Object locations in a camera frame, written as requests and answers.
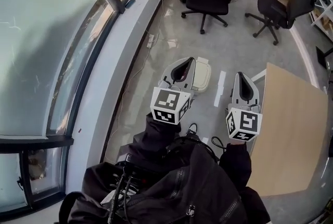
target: chair base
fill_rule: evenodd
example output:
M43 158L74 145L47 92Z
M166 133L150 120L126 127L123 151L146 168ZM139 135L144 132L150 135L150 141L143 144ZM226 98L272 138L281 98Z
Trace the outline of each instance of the chair base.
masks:
M186 10L186 11L182 11L182 18L185 19L187 14L203 14L203 13L195 11L195 10ZM202 21L201 21L200 34L202 34L202 35L205 34L203 26L204 26L204 21L206 19L206 15L207 14L203 14ZM228 23L225 20L223 20L221 17L219 17L217 15L212 15L212 14L209 14L209 15L214 17L216 20L220 21L221 23L223 23L224 27L228 26Z
M259 17L259 16L257 16L257 15L250 14L250 13L247 12L247 13L245 14L245 17L247 18L247 17L249 17L249 16L251 16L251 17L257 19L258 21L261 21L262 23L264 23L264 26L261 27L261 29L260 29L258 32L254 33L254 34L253 34L253 37L257 37L262 31L264 31L264 29L265 29L266 27L268 27L268 29L270 30L270 32L271 32L271 34L272 34L272 36L273 36L273 38L274 38L273 45L276 46L276 45L279 43L279 40L277 39L277 36L276 36L276 34L275 34L274 30L273 30L273 27L274 27L275 29L277 29L277 30L278 30L280 27L279 27L278 25L274 25L274 23L272 22L272 20L269 19L269 18L265 18L265 19L264 19L264 18L261 18L261 17Z

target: black cable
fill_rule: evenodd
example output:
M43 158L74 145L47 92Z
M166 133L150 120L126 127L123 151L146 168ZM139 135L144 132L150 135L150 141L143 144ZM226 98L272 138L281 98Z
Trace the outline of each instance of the black cable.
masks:
M220 144L215 143L215 142L214 142L214 139L217 139L217 140L219 141ZM224 153L225 150L227 149L226 147L224 147L223 142L221 141L221 139L220 139L219 137L217 137L217 136L213 136L213 137L211 138L211 142L212 142L213 145L217 146L218 148L222 148L222 149L223 149L223 153Z
M109 218L108 218L108 224L111 224L112 221L113 221L113 218L114 218L114 215L116 213L116 210L117 210L117 205L118 205L118 198L119 198L119 194L120 194L120 189L121 189L121 186L122 186L122 183L124 181L126 177L126 173L123 173L123 175L121 176L120 178L120 181L118 183L118 186L116 188L116 191L114 193L114 196L113 198L111 199L111 202L110 202L110 213L109 213Z
M132 224L130 219L129 219L129 216L127 214L127 192L129 191L129 188L130 188L130 185L131 185L131 180L132 180L132 177L129 178L128 182L127 182L127 185L126 185L126 188L125 188L125 193L124 193L124 211L125 211L125 217L126 217L126 220L128 221L129 224Z
M204 147L206 147L209 151L209 154L212 156L212 158L215 160L215 162L219 162L219 159L216 157L213 149L211 149L210 146L208 146L207 144L201 142L200 140L196 140L196 139L193 139L193 138L190 138L190 137L187 137L187 136L180 136L180 137L177 137L174 139L174 141L177 141L177 140L189 140L189 141L192 141L194 143L197 143L197 144L202 144Z

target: person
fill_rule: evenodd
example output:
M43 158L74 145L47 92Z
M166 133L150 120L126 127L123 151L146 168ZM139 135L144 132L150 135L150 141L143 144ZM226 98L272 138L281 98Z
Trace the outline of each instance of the person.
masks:
M59 223L270 222L259 195L246 186L251 175L246 145L232 141L217 163L211 149L199 140L197 130L193 123L186 136L179 137L180 124L155 121L149 113L145 131L123 146L119 156L131 153L136 160L144 160L147 168L158 165L159 173L142 169L134 176L127 175L128 184L123 184L118 199L115 192L125 168L109 163L90 167L82 192L67 195L62 203ZM111 209L115 199L117 205Z

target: window sill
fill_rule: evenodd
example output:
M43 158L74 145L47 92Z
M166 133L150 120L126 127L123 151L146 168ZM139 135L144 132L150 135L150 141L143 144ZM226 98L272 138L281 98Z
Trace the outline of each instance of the window sill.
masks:
M136 0L119 15L86 85L72 138L66 192L80 191L86 168L100 161L111 117L144 31L160 0Z

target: white wire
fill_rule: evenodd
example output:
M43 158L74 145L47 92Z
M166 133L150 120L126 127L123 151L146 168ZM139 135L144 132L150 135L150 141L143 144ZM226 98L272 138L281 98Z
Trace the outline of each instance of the white wire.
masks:
M132 80L135 76L137 76L139 72L141 72L141 71L144 69L145 64L146 64L146 61L147 61L147 59L148 59L148 57L149 57L149 54L150 54L150 50L151 50L152 47L154 47L154 45L157 43L157 41L158 41L158 39L159 39L159 37L160 37L160 27L161 27L161 23L162 23L162 18L163 18L163 16L164 16L164 6L163 6L163 0L162 0L162 13L161 13L161 18L160 18L160 23L159 23L159 25L158 25L158 34L156 35L156 39L152 42L151 47L148 49L147 56L146 56L146 58L145 58L145 60L144 60L144 63L143 63L143 65L142 65L141 69L138 70L138 71L137 71L137 72L136 72L136 73L135 73L135 74L129 79L128 83L126 84L127 87L125 88L124 93L123 93L123 95L121 96L121 100L120 100L120 111L119 111L119 115L118 115L118 126L117 126L117 128L114 130L114 132L110 135L110 138L109 138L109 140L108 140L107 149L108 149L108 147L109 147L109 142L110 142L112 136L113 136L113 135L119 130L119 128L120 128L120 116L121 116L121 112L122 112L122 110L123 110L123 98L124 98L124 95L126 94L126 92L128 91L128 89L129 89L129 87L130 87L131 80ZM111 160L109 160L109 159L106 157L106 155L105 155L104 158L105 158L107 161L112 162Z
M329 74L328 74L328 80L327 80L327 93L328 93L328 88L329 88L329 77L331 76L331 70L329 70Z

